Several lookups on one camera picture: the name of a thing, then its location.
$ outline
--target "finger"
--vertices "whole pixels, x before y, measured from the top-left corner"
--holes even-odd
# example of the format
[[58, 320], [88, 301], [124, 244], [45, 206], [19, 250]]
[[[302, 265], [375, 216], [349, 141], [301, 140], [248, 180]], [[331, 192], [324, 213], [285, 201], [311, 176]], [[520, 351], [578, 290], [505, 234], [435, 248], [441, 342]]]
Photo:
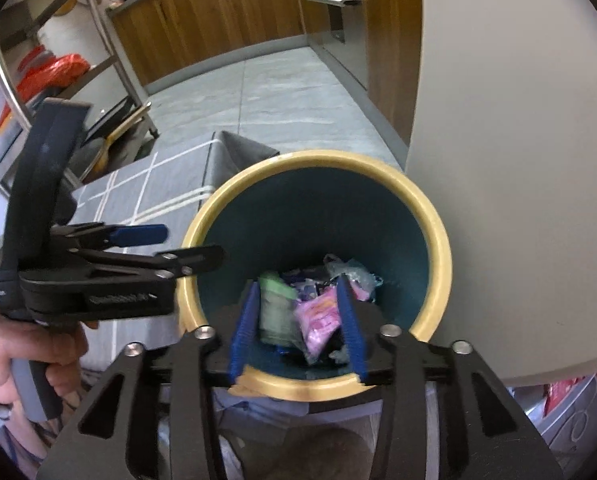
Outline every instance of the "finger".
[[83, 357], [87, 354], [89, 349], [89, 344], [87, 343], [87, 337], [85, 336], [85, 330], [83, 330], [83, 325], [79, 324], [74, 332], [72, 333], [74, 336], [74, 340], [76, 341], [76, 355], [79, 357]]
[[83, 329], [74, 334], [54, 333], [34, 324], [0, 316], [0, 348], [8, 358], [68, 364], [87, 350]]
[[81, 367], [78, 361], [69, 365], [50, 365], [45, 372], [48, 383], [62, 396], [73, 392], [81, 384]]
[[11, 404], [19, 398], [14, 379], [9, 377], [5, 384], [0, 385], [0, 404]]

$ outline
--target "appliance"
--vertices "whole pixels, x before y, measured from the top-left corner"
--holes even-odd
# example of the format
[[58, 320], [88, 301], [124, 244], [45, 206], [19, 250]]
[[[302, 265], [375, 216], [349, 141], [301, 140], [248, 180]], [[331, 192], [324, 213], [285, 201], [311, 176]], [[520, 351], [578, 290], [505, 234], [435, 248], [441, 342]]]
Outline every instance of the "appliance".
[[330, 30], [322, 34], [323, 47], [367, 88], [368, 61], [363, 0], [308, 1], [327, 6]]

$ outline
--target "yellow trash can rim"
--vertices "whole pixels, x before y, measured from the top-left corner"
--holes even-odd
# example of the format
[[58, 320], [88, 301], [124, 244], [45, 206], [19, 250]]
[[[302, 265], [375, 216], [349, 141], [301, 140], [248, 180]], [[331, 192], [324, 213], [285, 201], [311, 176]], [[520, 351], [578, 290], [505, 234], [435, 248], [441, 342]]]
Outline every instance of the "yellow trash can rim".
[[[400, 171], [369, 156], [338, 150], [306, 150], [259, 162], [229, 179], [212, 194], [192, 221], [182, 246], [202, 245], [221, 211], [248, 187], [285, 171], [319, 167], [354, 171], [371, 178], [389, 189], [415, 216], [428, 249], [430, 278], [423, 306], [409, 331], [418, 340], [429, 341], [441, 322], [450, 296], [450, 241], [436, 209], [416, 184]], [[179, 320], [184, 332], [191, 332], [208, 324], [200, 307], [195, 277], [179, 280], [177, 300]], [[351, 373], [308, 381], [274, 376], [250, 366], [245, 367], [238, 384], [265, 396], [303, 402], [341, 399], [367, 389], [359, 382], [358, 376]]]

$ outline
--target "trash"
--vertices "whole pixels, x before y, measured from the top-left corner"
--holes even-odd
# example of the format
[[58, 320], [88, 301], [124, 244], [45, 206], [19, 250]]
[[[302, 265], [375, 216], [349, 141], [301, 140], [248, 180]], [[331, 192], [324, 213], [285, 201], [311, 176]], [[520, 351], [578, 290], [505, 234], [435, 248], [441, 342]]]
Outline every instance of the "trash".
[[371, 297], [374, 289], [383, 285], [382, 278], [372, 274], [362, 263], [353, 258], [344, 262], [335, 254], [326, 254], [323, 261], [331, 279], [346, 274], [351, 282], [357, 282]]
[[307, 269], [293, 269], [290, 272], [281, 274], [281, 278], [288, 285], [295, 285], [306, 280], [313, 280], [318, 285], [324, 285], [330, 281], [330, 274], [325, 266], [308, 267]]
[[341, 367], [350, 356], [340, 329], [336, 278], [346, 274], [356, 298], [368, 301], [383, 280], [357, 260], [328, 254], [325, 265], [265, 272], [261, 285], [260, 340], [276, 346], [282, 358], [298, 366]]
[[317, 282], [310, 278], [307, 278], [304, 282], [295, 283], [293, 288], [298, 292], [300, 301], [315, 300], [319, 296]]
[[301, 332], [294, 317], [294, 303], [299, 298], [296, 289], [274, 272], [259, 277], [261, 285], [261, 341], [271, 345], [295, 346], [301, 342]]
[[[370, 295], [357, 283], [351, 282], [356, 298], [367, 301]], [[336, 287], [329, 286], [315, 300], [297, 301], [294, 315], [298, 319], [307, 347], [306, 360], [313, 364], [334, 332], [341, 326], [341, 316], [336, 304]]]
[[347, 345], [343, 345], [340, 350], [330, 352], [328, 357], [339, 366], [350, 363], [350, 353], [347, 350]]

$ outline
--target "plastic wrapper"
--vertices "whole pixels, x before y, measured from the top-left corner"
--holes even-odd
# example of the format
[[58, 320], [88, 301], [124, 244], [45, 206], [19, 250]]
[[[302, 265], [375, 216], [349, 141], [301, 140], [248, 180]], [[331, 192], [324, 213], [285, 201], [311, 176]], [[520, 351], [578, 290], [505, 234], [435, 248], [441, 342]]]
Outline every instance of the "plastic wrapper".
[[[80, 54], [67, 54], [49, 62], [42, 68], [34, 68], [28, 71], [16, 90], [24, 102], [29, 101], [36, 94], [45, 88], [56, 86], [67, 88], [80, 76], [90, 69], [90, 64]], [[10, 113], [9, 105], [3, 107], [0, 117], [0, 127]]]
[[262, 342], [291, 347], [301, 342], [299, 326], [294, 318], [294, 303], [298, 293], [286, 285], [277, 274], [265, 273], [261, 285], [261, 316], [259, 317]]
[[[368, 300], [370, 295], [358, 283], [351, 282], [351, 285], [358, 300]], [[341, 316], [336, 303], [336, 287], [327, 287], [325, 292], [315, 300], [297, 301], [294, 315], [301, 326], [307, 350], [307, 363], [313, 364], [331, 336], [341, 326]]]
[[314, 280], [309, 278], [304, 282], [295, 283], [292, 288], [298, 293], [298, 299], [301, 301], [315, 300], [319, 296], [319, 286]]
[[373, 296], [374, 290], [383, 284], [381, 278], [376, 277], [362, 263], [354, 259], [344, 262], [338, 256], [328, 254], [325, 257], [325, 269], [327, 269], [331, 279], [337, 278], [341, 274], [347, 275], [351, 281], [357, 282], [370, 296]]
[[16, 83], [18, 84], [23, 77], [31, 73], [31, 70], [37, 71], [54, 61], [56, 61], [56, 56], [51, 50], [47, 50], [44, 45], [35, 46], [21, 59], [16, 68]]
[[339, 366], [350, 363], [350, 353], [348, 352], [347, 345], [341, 346], [340, 350], [332, 350], [328, 357]]
[[281, 274], [281, 278], [288, 285], [313, 280], [317, 285], [324, 285], [330, 281], [330, 274], [325, 266], [308, 267], [307, 269], [294, 269]]

